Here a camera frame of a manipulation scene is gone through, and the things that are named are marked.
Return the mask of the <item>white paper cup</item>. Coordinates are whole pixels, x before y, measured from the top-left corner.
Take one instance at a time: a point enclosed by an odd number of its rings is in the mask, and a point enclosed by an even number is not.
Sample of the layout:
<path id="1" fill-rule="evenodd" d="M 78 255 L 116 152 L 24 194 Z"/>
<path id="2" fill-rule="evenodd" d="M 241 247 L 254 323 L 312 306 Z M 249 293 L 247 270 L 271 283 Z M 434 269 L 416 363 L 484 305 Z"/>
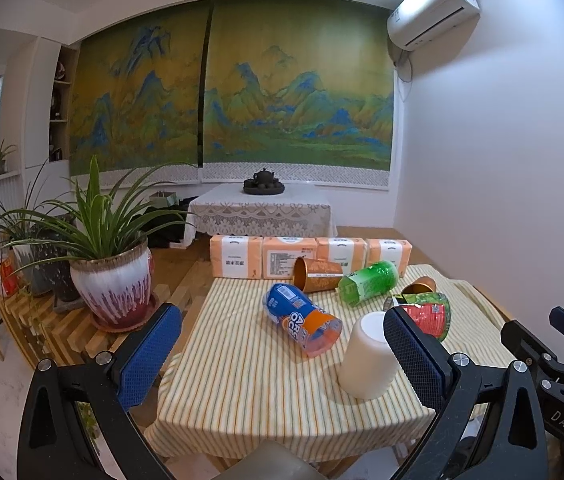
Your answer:
<path id="1" fill-rule="evenodd" d="M 382 396 L 395 378 L 399 364 L 384 334 L 382 311 L 367 313 L 353 326 L 338 383 L 349 396 L 372 400 Z"/>

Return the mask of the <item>red green drink cup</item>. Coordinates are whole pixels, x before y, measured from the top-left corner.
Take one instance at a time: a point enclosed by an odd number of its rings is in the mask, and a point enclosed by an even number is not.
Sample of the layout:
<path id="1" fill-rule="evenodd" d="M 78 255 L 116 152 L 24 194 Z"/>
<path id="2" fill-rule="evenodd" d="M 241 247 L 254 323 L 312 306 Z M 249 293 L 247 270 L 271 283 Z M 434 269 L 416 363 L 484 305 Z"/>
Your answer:
<path id="1" fill-rule="evenodd" d="M 401 307 L 423 333 L 443 341 L 450 330 L 451 308 L 448 297 L 442 292 L 400 294 L 385 299 L 384 309 Z"/>

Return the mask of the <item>plain orange paper cup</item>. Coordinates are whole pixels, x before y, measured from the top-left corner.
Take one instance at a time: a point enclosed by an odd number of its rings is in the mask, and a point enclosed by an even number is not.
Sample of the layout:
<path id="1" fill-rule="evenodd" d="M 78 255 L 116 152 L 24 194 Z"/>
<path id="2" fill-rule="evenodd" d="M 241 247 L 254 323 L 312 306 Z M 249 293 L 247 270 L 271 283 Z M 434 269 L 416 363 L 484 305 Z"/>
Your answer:
<path id="1" fill-rule="evenodd" d="M 429 294 L 430 292 L 437 292 L 437 284 L 434 278 L 430 276 L 421 276 L 413 283 L 407 285 L 402 289 L 402 295 L 417 295 Z"/>

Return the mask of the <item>orange patterned paper cup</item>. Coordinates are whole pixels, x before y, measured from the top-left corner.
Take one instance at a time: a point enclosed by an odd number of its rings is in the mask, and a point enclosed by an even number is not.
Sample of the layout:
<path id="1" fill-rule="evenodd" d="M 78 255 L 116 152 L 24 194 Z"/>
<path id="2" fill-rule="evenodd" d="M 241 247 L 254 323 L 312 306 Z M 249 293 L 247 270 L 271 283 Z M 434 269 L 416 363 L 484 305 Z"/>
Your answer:
<path id="1" fill-rule="evenodd" d="M 335 289 L 342 278 L 344 272 L 340 263 L 301 257 L 294 263 L 291 281 L 305 294 L 312 294 Z"/>

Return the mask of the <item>wooden slat bench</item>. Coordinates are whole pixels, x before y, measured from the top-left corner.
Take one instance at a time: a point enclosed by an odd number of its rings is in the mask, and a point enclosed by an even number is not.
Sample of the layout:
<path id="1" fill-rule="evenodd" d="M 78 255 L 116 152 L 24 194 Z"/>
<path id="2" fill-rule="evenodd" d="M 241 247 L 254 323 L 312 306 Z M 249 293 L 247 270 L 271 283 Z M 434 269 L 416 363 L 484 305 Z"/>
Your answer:
<path id="1" fill-rule="evenodd" d="M 197 260 L 176 289 L 171 290 L 165 284 L 154 288 L 156 299 L 169 301 L 182 312 L 181 335 L 170 352 L 171 356 L 183 351 L 211 283 L 211 263 Z M 2 320 L 31 367 L 44 358 L 60 366 L 81 364 L 98 352 L 117 351 L 128 337 L 126 333 L 100 330 L 87 308 L 57 313 L 53 310 L 54 301 L 52 294 L 32 298 L 22 292 L 0 298 Z"/>

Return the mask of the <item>green plastic bottle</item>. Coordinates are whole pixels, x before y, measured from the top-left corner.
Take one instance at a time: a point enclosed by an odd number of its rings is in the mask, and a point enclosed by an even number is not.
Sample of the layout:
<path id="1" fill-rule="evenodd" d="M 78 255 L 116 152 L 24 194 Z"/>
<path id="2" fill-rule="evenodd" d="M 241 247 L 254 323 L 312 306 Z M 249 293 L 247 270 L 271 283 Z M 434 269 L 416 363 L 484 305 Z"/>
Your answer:
<path id="1" fill-rule="evenodd" d="M 349 307 L 390 292 L 398 283 L 397 267 L 389 261 L 378 261 L 344 276 L 337 286 L 338 295 Z"/>

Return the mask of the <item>potted spider plant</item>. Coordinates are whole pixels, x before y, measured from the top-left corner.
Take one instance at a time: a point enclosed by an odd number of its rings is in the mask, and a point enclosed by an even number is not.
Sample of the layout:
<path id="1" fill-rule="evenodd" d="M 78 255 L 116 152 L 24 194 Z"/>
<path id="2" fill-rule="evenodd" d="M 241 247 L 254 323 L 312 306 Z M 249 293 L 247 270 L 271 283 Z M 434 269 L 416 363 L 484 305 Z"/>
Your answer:
<path id="1" fill-rule="evenodd" d="M 131 168 L 109 188 L 100 183 L 98 159 L 88 175 L 69 180 L 67 198 L 51 197 L 47 205 L 73 222 L 42 214 L 41 224 L 59 236 L 76 290 L 97 323 L 111 333 L 126 333 L 152 315 L 154 261 L 144 223 L 169 214 L 151 204 L 149 195 L 165 185 L 163 167 Z"/>

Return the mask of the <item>rightmost orange tissue pack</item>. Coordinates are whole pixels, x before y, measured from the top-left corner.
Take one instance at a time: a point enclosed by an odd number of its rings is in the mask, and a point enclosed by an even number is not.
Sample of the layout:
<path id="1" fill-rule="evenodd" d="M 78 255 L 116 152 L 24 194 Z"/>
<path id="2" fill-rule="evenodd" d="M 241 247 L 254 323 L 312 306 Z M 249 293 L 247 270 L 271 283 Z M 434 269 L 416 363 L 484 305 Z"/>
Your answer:
<path id="1" fill-rule="evenodd" d="M 391 262 L 402 276 L 407 269 L 412 252 L 408 240 L 391 240 L 390 238 L 367 239 L 367 265 L 380 261 Z"/>

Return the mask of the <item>orange tissue pack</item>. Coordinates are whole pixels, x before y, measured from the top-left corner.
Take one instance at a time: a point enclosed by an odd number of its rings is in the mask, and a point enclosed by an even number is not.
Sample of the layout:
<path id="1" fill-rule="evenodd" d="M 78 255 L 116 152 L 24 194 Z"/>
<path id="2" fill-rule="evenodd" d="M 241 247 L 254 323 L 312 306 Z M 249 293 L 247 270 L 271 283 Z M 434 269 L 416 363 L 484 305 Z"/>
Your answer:
<path id="1" fill-rule="evenodd" d="M 215 235 L 210 238 L 210 261 L 215 278 L 262 278 L 262 238 Z"/>
<path id="2" fill-rule="evenodd" d="M 262 241 L 262 277 L 291 278 L 298 258 L 313 259 L 318 242 L 309 237 L 265 237 Z"/>
<path id="3" fill-rule="evenodd" d="M 339 263 L 345 275 L 367 263 L 367 242 L 361 237 L 318 237 L 317 244 L 317 258 Z"/>
<path id="4" fill-rule="evenodd" d="M 380 261 L 391 262 L 402 276 L 407 269 L 412 252 L 408 240 L 391 240 L 390 238 L 367 239 L 367 265 Z"/>

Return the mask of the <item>blue orange drink bottle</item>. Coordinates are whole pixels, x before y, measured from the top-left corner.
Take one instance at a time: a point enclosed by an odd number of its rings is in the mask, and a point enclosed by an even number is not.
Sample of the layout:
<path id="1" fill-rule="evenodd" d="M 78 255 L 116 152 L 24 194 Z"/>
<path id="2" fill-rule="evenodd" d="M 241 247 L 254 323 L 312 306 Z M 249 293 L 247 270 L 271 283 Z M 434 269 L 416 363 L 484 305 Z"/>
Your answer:
<path id="1" fill-rule="evenodd" d="M 273 284 L 263 295 L 262 304 L 269 319 L 309 358 L 331 349 L 343 330 L 339 318 L 324 311 L 292 284 Z"/>

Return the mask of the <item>lace covered side table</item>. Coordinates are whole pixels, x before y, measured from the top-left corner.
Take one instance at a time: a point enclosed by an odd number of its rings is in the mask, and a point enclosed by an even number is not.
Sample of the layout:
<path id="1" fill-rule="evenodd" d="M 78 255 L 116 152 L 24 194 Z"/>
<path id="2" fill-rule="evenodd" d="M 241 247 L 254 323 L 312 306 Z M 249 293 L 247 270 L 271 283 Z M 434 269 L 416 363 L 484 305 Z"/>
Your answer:
<path id="1" fill-rule="evenodd" d="M 332 237 L 332 206 L 321 188 L 288 183 L 279 195 L 248 195 L 237 183 L 223 183 L 190 202 L 182 244 L 198 234 Z"/>

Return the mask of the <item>black tea set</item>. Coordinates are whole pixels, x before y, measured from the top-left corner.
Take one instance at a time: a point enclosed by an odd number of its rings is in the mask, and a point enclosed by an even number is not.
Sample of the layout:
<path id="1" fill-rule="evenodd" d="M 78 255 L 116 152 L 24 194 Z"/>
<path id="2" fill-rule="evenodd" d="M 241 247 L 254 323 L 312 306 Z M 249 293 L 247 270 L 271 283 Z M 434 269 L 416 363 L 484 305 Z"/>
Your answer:
<path id="1" fill-rule="evenodd" d="M 262 168 L 243 182 L 243 192 L 248 195 L 272 196 L 285 191 L 285 185 L 275 176 L 273 171 Z"/>

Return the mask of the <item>white air conditioner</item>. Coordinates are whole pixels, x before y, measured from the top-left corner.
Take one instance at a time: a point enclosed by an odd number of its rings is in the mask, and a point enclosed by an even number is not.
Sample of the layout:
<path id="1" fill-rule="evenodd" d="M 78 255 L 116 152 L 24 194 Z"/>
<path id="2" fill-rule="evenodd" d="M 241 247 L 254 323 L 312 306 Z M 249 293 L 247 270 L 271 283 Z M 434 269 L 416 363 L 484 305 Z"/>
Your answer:
<path id="1" fill-rule="evenodd" d="M 477 15 L 477 0 L 402 0 L 387 20 L 388 37 L 412 52 Z"/>

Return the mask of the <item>wooden wall shelf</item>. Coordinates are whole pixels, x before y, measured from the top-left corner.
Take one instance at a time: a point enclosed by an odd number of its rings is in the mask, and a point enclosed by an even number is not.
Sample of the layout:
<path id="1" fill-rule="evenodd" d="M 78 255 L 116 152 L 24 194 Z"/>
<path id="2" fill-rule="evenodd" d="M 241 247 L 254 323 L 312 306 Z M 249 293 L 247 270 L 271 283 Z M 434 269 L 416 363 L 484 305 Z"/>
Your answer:
<path id="1" fill-rule="evenodd" d="M 71 91 L 78 58 L 79 50 L 77 48 L 60 47 L 53 79 L 52 99 L 50 99 L 48 154 L 51 162 L 65 160 L 69 155 Z"/>

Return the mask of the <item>landscape wall painting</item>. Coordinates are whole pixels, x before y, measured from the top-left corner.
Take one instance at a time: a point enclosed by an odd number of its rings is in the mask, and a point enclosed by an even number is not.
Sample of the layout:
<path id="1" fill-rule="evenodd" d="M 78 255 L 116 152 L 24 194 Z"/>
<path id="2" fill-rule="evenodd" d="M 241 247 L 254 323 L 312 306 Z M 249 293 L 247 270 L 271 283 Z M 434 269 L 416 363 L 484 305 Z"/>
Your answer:
<path id="1" fill-rule="evenodd" d="M 69 167 L 278 162 L 385 171 L 388 13 L 346 0 L 203 0 L 81 42 Z"/>

